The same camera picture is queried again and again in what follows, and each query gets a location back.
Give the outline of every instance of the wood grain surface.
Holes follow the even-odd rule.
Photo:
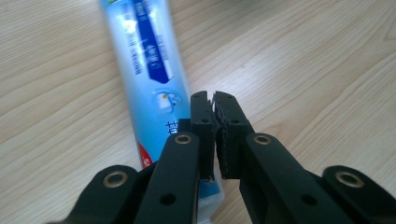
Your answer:
[[[396,196],[396,1],[173,0],[191,92],[226,91],[309,171]],[[0,0],[0,223],[65,218],[100,170],[140,170],[97,0]],[[249,223],[237,181],[214,223]]]

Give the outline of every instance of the white toothpaste tube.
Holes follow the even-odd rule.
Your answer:
[[[119,63],[143,168],[157,161],[190,94],[165,0],[100,0]],[[200,180],[198,222],[210,223],[223,201],[219,182]]]

